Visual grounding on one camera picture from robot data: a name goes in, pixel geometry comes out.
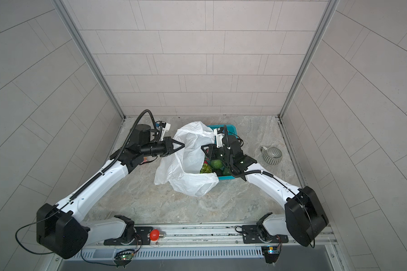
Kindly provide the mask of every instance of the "green fruit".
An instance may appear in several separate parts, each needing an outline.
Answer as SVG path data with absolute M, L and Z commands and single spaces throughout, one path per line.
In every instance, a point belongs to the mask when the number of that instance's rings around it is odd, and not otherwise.
M 223 176 L 223 172 L 220 168 L 214 170 L 214 172 L 217 174 L 217 177 Z
M 222 160 L 212 160 L 212 161 L 210 162 L 210 165 L 211 165 L 211 167 L 214 168 L 214 169 L 220 169 L 220 168 L 223 167 Z
M 223 170 L 223 176 L 231 176 L 231 173 L 230 173 L 228 167 L 225 167 L 225 169 Z
M 201 173 L 212 173 L 213 170 L 211 169 L 211 166 L 208 164 L 203 164 L 201 168 Z

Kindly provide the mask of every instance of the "side wall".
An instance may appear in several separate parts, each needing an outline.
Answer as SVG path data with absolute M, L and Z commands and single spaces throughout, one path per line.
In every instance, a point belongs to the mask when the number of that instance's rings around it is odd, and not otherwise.
M 99 169 L 120 124 L 52 3 L 0 1 L 0 271 L 35 268 L 15 231 Z M 19 239 L 43 252 L 34 231 Z
M 351 269 L 407 270 L 407 0 L 341 0 L 283 122 Z
M 126 115 L 278 114 L 327 5 L 63 2 Z

